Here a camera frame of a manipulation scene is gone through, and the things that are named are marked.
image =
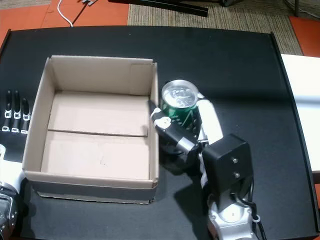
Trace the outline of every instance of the open cardboard box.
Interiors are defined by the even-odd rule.
[[[23,170],[43,197],[149,203],[159,177],[158,103],[151,59],[47,59],[26,140]]]

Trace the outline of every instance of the black tabletop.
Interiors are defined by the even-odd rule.
[[[2,111],[8,88],[33,104],[51,55],[154,59],[159,88],[174,79],[196,84],[214,102],[223,133],[250,144],[253,199],[268,239],[317,235],[309,160],[272,35],[134,26],[14,31],[0,63]],[[1,132],[5,158],[20,161],[25,140]],[[149,205],[42,198],[26,183],[28,212],[19,234],[46,240],[210,239],[199,176],[163,155],[160,164],[155,202]]]

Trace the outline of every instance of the wire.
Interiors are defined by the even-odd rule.
[[[70,27],[73,27],[74,25],[72,24],[72,22],[71,22],[68,18],[66,18],[66,17],[62,14],[62,12],[60,11],[60,4],[61,4],[61,2],[62,2],[62,0],[59,1],[58,6],[56,7],[56,9],[58,10],[60,16],[70,24]]]
[[[259,227],[260,233],[261,233],[262,240],[267,240],[267,236],[266,236],[264,227],[261,223],[260,217],[257,215],[257,205],[252,201],[254,186],[255,186],[255,183],[252,180],[250,190],[248,193],[248,200],[242,199],[241,197],[238,196],[238,194],[236,195],[236,198],[242,204],[249,206],[251,208],[251,216],[252,216],[252,219],[254,220],[254,221],[252,221],[252,231],[255,233],[255,235],[257,235],[257,227],[256,227],[256,224],[257,224]]]
[[[292,2],[290,2],[289,0],[283,0],[283,1],[284,1],[285,3],[291,5],[292,7],[295,7],[295,5],[294,5]],[[316,19],[320,19],[320,16],[319,16],[319,15],[316,15],[316,14],[314,14],[314,13],[312,13],[312,12],[303,10],[303,9],[301,9],[301,8],[299,8],[299,11],[302,12],[302,13],[308,14],[308,15],[310,15],[310,16],[312,16],[312,17],[315,17]]]

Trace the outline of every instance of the green soda can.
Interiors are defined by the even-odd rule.
[[[181,79],[170,81],[161,91],[161,109],[172,122],[192,131],[198,92],[197,87],[189,81]]]

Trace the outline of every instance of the screw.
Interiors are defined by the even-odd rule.
[[[234,172],[234,173],[233,173],[233,176],[234,176],[236,179],[238,179],[238,178],[240,178],[240,173]]]
[[[239,160],[237,158],[233,157],[232,162],[233,162],[233,164],[237,164],[239,162]]]

